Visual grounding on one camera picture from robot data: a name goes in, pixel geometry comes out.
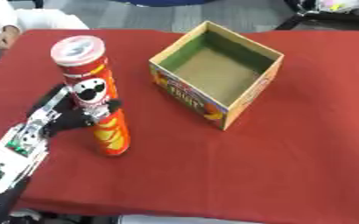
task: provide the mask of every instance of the person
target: person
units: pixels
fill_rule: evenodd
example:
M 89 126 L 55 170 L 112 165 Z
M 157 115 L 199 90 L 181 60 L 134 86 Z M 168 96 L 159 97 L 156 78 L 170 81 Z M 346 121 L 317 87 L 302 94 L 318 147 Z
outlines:
M 22 32 L 31 29 L 88 29 L 75 15 L 60 10 L 14 10 L 7 0 L 0 0 L 0 49 L 9 49 Z

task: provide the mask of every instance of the can lid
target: can lid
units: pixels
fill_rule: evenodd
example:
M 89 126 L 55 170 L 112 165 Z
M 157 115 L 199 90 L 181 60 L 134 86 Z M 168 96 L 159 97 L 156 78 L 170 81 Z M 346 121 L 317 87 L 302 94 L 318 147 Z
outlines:
M 57 42 L 51 50 L 52 59 L 60 66 L 76 67 L 97 60 L 104 54 L 104 43 L 95 36 L 74 36 Z

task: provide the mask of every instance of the gray floor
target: gray floor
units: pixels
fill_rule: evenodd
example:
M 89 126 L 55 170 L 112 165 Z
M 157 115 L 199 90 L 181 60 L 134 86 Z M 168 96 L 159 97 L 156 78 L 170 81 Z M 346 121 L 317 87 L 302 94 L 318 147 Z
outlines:
M 12 3 L 31 8 L 29 1 Z M 46 8 L 78 16 L 91 28 L 187 32 L 211 20 L 236 32 L 269 31 L 292 15 L 283 0 L 216 0 L 203 5 L 138 7 L 109 0 L 46 0 Z

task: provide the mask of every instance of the plastic bag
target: plastic bag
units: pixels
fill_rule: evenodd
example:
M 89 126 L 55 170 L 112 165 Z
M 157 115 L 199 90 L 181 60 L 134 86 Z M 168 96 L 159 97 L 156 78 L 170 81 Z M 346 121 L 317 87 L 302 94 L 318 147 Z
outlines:
M 319 11 L 328 12 L 349 12 L 359 9 L 359 0 L 318 0 Z

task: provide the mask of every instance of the pringles mascot face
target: pringles mascot face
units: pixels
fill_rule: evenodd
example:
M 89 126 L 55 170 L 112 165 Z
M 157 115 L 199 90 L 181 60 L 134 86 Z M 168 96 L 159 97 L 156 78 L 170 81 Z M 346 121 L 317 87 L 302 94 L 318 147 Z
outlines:
M 86 105 L 102 105 L 109 97 L 107 95 L 107 84 L 104 79 L 93 78 L 83 80 L 74 85 L 73 90 L 76 97 Z
M 98 107 L 118 98 L 101 39 L 93 36 L 63 39 L 52 48 L 52 58 L 62 69 L 80 106 Z M 121 108 L 97 123 L 93 131 L 105 155 L 120 155 L 129 148 L 130 136 Z

